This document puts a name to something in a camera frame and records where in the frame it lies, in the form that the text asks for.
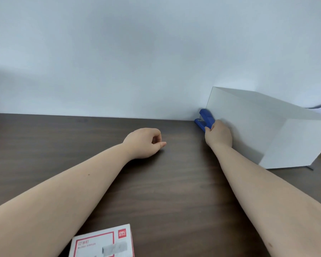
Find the person's right hand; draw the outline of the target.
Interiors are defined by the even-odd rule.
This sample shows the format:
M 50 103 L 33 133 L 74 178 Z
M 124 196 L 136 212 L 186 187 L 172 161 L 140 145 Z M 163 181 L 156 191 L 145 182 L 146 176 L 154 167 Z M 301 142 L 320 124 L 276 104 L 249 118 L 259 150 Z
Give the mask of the person's right hand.
M 223 121 L 216 120 L 213 130 L 205 134 L 205 141 L 211 148 L 216 145 L 232 147 L 231 131 Z

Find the person's left hand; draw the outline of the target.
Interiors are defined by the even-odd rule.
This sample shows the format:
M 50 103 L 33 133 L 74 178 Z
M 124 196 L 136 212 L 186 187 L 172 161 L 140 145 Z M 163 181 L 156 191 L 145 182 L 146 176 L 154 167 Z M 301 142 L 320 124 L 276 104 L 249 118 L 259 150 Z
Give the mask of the person's left hand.
M 151 144 L 164 142 L 161 131 L 156 128 L 140 128 L 128 134 L 123 141 L 124 148 L 127 150 L 129 158 L 145 159 L 155 155 L 152 152 Z

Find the blue stapler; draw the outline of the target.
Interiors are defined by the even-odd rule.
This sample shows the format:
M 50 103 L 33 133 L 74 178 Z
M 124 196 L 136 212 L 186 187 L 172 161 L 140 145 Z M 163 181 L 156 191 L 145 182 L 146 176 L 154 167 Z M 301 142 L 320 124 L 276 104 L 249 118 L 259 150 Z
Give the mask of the blue stapler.
M 194 122 L 203 132 L 206 131 L 206 127 L 211 129 L 212 125 L 215 123 L 215 119 L 211 112 L 208 109 L 201 109 L 199 114 L 199 118 L 195 119 Z

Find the person's left forearm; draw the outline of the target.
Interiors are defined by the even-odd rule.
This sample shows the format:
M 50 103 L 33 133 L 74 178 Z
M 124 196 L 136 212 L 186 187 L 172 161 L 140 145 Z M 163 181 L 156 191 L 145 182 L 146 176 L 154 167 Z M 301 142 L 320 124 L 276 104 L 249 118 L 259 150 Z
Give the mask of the person's left forearm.
M 134 158 L 114 146 L 0 205 L 0 257 L 57 257 Z

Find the person's right forearm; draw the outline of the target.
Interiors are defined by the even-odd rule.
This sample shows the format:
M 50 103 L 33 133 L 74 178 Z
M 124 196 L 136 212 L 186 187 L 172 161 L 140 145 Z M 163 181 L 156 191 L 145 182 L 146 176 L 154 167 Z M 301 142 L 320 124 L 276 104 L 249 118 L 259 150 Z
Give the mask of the person's right forearm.
M 230 146 L 209 146 L 272 257 L 321 257 L 321 203 Z

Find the white red staple box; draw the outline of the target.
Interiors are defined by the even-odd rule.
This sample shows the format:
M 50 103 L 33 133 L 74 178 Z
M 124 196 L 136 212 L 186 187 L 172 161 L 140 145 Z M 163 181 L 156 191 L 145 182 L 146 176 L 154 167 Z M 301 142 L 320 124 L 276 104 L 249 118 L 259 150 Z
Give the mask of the white red staple box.
M 130 224 L 73 237 L 68 257 L 135 257 Z

